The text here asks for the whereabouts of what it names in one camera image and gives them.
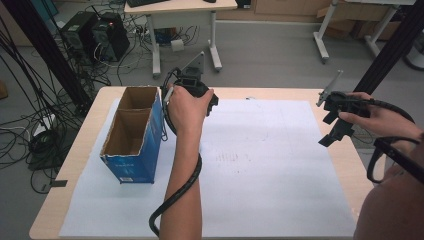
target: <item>table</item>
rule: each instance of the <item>table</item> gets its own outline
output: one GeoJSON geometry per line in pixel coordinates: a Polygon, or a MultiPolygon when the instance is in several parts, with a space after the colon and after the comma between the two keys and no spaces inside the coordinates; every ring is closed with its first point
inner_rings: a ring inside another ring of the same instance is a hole
{"type": "Polygon", "coordinates": [[[234,0],[219,0],[208,3],[203,0],[170,0],[135,8],[125,5],[124,11],[129,14],[146,14],[152,41],[153,77],[160,75],[160,51],[156,42],[154,29],[177,26],[211,25],[209,49],[216,71],[222,69],[221,60],[215,45],[216,11],[237,8],[234,0]]]}
{"type": "MultiPolygon", "coordinates": [[[[378,24],[376,31],[371,36],[366,35],[364,37],[367,46],[370,48],[374,57],[376,57],[380,53],[380,49],[376,45],[376,41],[380,34],[383,32],[384,28],[392,19],[393,15],[395,15],[396,11],[398,10],[398,5],[413,5],[415,3],[415,0],[346,0],[346,2],[393,5],[378,24]]],[[[333,16],[334,11],[336,10],[337,3],[338,0],[333,0],[331,2],[319,31],[313,33],[315,42],[318,46],[318,50],[321,54],[321,60],[324,64],[330,58],[330,56],[328,55],[327,49],[325,48],[322,37],[325,33],[325,30],[327,29],[327,26],[331,20],[331,17],[333,16]]]]}
{"type": "MultiPolygon", "coordinates": [[[[314,116],[317,119],[322,135],[329,133],[331,126],[322,122],[328,113],[316,107],[320,89],[282,89],[282,88],[214,88],[221,99],[256,99],[273,100],[306,100],[309,101],[314,116]]],[[[59,231],[64,222],[73,191],[81,175],[92,146],[102,128],[111,104],[115,98],[122,96],[125,87],[102,88],[78,133],[72,148],[56,178],[56,181],[67,180],[65,187],[55,187],[50,190],[37,218],[30,230],[32,239],[60,239],[59,231]]],[[[362,203],[372,189],[372,184],[366,178],[365,168],[349,138],[344,138],[328,148],[330,156],[352,210],[355,221],[362,203]]]]}

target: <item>hand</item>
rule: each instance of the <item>hand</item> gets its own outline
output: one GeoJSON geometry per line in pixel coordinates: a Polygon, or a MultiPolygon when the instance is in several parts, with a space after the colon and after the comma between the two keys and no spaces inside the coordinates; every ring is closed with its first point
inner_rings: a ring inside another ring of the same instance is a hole
{"type": "MultiPolygon", "coordinates": [[[[348,95],[366,100],[372,98],[364,92],[355,92],[348,95]]],[[[418,139],[423,132],[417,125],[404,118],[399,113],[373,105],[368,105],[367,108],[368,111],[370,111],[369,118],[360,117],[356,114],[347,112],[340,112],[339,118],[346,122],[357,124],[382,137],[403,136],[418,139]]]]}
{"type": "Polygon", "coordinates": [[[213,89],[209,89],[201,98],[196,98],[184,87],[174,85],[174,91],[168,103],[168,111],[177,133],[201,134],[212,96],[213,89]]]}

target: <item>white desk leg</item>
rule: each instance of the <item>white desk leg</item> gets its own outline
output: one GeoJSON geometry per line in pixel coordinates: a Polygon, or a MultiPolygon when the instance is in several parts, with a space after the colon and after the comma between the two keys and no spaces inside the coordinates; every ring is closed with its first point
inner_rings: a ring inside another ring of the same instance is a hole
{"type": "Polygon", "coordinates": [[[150,32],[150,39],[152,41],[152,57],[153,57],[153,78],[160,76],[160,50],[159,44],[156,43],[155,28],[153,24],[152,15],[147,15],[147,24],[150,32]]]}
{"type": "Polygon", "coordinates": [[[384,28],[387,26],[387,24],[390,22],[390,19],[392,19],[393,15],[395,15],[396,11],[398,10],[398,5],[393,5],[389,11],[387,11],[386,16],[384,16],[383,20],[378,23],[376,31],[370,36],[365,35],[365,42],[367,43],[368,47],[371,49],[371,52],[374,54],[374,57],[377,57],[380,53],[380,49],[377,47],[377,44],[375,42],[377,41],[378,37],[380,37],[380,34],[383,32],[384,28]]]}
{"type": "Polygon", "coordinates": [[[209,40],[209,49],[211,50],[213,65],[215,66],[216,71],[221,71],[222,64],[219,59],[218,49],[216,49],[215,45],[215,29],[216,29],[216,12],[211,12],[211,39],[209,40]]]}
{"type": "Polygon", "coordinates": [[[328,23],[333,16],[334,10],[336,10],[338,0],[333,0],[330,4],[330,7],[327,10],[327,14],[325,15],[324,21],[321,24],[319,32],[314,32],[314,39],[317,43],[319,53],[321,54],[322,63],[325,63],[330,56],[328,55],[327,49],[325,48],[324,42],[322,41],[322,36],[324,36],[324,32],[327,29],[328,23]]]}

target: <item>black metal pole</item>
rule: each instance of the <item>black metal pole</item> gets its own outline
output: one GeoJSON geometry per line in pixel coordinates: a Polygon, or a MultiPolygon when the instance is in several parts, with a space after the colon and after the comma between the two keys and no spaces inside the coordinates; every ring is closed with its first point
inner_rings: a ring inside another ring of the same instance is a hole
{"type": "Polygon", "coordinates": [[[84,91],[32,2],[30,0],[1,1],[68,93],[77,110],[81,114],[86,114],[92,99],[84,91]]]}
{"type": "Polygon", "coordinates": [[[399,28],[375,58],[354,92],[372,94],[399,59],[407,54],[415,38],[423,29],[424,0],[417,0],[411,11],[402,20],[399,28]]]}

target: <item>computer tower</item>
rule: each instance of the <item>computer tower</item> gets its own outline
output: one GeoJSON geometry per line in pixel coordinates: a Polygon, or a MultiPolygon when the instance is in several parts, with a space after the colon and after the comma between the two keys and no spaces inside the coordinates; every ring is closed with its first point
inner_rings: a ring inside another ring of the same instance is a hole
{"type": "Polygon", "coordinates": [[[61,29],[65,41],[74,49],[88,51],[95,44],[91,28],[98,22],[94,12],[78,12],[61,29]]]}
{"type": "Polygon", "coordinates": [[[92,28],[97,44],[96,56],[100,61],[118,62],[128,49],[127,31],[117,13],[104,13],[92,28]]]}
{"type": "Polygon", "coordinates": [[[77,65],[92,66],[95,63],[93,54],[88,54],[87,51],[83,49],[74,49],[69,53],[70,57],[72,57],[77,65]]]}

